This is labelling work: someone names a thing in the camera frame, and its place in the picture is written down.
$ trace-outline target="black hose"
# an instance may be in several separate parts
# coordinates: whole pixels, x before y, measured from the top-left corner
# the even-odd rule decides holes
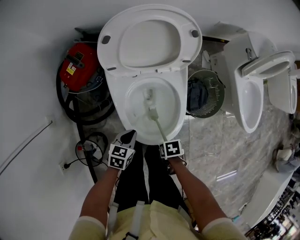
[[[89,110],[87,112],[81,112],[79,113],[79,118],[75,117],[75,111],[72,110],[70,108],[70,103],[71,101],[73,101],[73,99],[77,96],[76,94],[68,94],[66,101],[64,100],[63,96],[62,96],[62,92],[61,92],[61,78],[60,78],[60,71],[62,68],[62,64],[59,66],[58,71],[57,71],[57,75],[56,75],[56,93],[57,93],[57,97],[58,100],[60,102],[60,105],[62,106],[62,108],[65,110],[66,115],[73,121],[73,122],[78,122],[82,125],[93,125],[93,124],[97,124],[100,123],[101,121],[105,120],[107,117],[109,117],[115,107],[114,104],[112,103],[112,97],[109,96],[106,100],[107,101],[102,101],[102,103],[100,104],[100,106],[97,106],[96,108]],[[81,118],[84,117],[89,117],[92,116],[96,113],[98,113],[99,111],[101,111],[102,109],[106,108],[107,106],[109,106],[109,104],[111,104],[111,107],[107,110],[107,112],[105,114],[103,114],[101,117],[94,119],[94,120],[82,120]]]

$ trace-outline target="toilet seat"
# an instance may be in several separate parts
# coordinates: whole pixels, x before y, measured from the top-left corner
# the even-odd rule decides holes
[[[201,45],[201,31],[190,15],[172,6],[148,4],[108,21],[99,35],[97,54],[110,74],[137,76],[182,70],[195,60]]]
[[[167,139],[178,134],[186,113],[188,65],[201,45],[195,20],[168,5],[132,7],[104,26],[98,38],[98,59],[119,118],[125,129],[137,131],[137,141],[147,145],[164,141],[149,118],[144,87],[157,91],[158,120]]]
[[[295,56],[291,51],[276,52],[247,64],[242,69],[242,75],[254,75],[262,79],[271,78],[284,72],[293,62]]]

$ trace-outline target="white toilet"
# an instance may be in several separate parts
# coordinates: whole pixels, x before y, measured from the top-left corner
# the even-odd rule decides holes
[[[167,5],[129,8],[108,21],[97,45],[98,59],[125,129],[137,141],[156,145],[163,138],[148,115],[143,92],[152,90],[158,121],[168,140],[186,114],[188,65],[199,54],[202,34],[186,12]]]
[[[247,32],[234,38],[224,46],[222,52],[211,56],[211,68],[226,86],[222,109],[233,113],[246,132],[254,132],[263,110],[263,80],[272,81],[272,78],[287,71],[294,62],[295,56],[291,51],[279,52],[262,34]],[[285,86],[290,86],[289,84],[289,81],[283,83]],[[284,95],[281,102],[297,102],[297,90],[292,94],[289,93],[289,87],[282,88],[276,84],[277,88],[284,91],[281,93]]]

